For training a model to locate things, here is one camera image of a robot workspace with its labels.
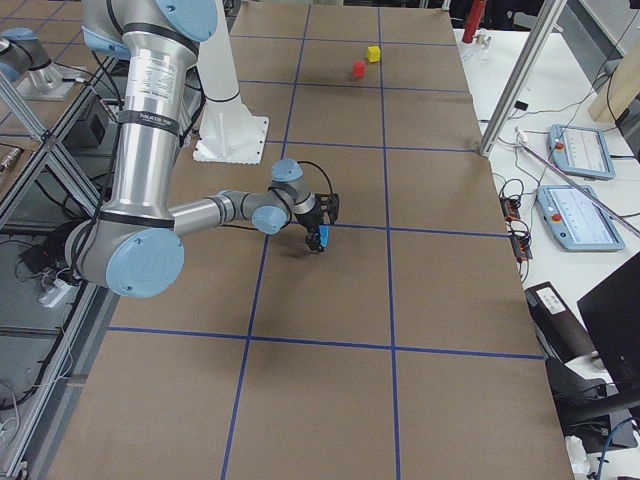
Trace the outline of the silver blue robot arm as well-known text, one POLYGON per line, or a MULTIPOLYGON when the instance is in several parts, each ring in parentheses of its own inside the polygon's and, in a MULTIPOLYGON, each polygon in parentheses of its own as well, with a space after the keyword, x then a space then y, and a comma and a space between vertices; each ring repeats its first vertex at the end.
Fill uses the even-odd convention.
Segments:
POLYGON ((186 234, 240 220, 268 235, 297 220, 306 228, 307 246, 324 249, 318 196, 291 159, 273 166, 263 193, 225 190, 168 204, 190 69, 200 72, 205 103, 196 159, 261 158, 268 121, 241 100, 221 2, 86 1, 82 11, 86 45, 127 60, 129 70, 117 117, 112 193, 67 240, 74 273, 121 296, 152 297, 178 278, 186 234))

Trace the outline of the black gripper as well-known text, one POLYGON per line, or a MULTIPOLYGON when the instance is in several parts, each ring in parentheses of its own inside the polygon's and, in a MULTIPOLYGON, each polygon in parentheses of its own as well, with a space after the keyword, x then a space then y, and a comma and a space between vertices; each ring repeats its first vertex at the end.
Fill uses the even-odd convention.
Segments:
POLYGON ((320 226, 323 224, 323 212, 313 208, 306 213, 298 215, 298 222, 306 228, 305 243, 311 252, 320 252, 320 226))

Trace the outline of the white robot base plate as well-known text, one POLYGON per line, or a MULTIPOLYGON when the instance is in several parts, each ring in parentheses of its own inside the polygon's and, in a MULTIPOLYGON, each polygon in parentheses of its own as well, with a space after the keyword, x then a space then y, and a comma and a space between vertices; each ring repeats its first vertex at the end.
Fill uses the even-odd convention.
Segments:
POLYGON ((261 162, 269 127, 268 117, 244 120, 203 120, 194 160, 205 163, 257 165, 261 162))

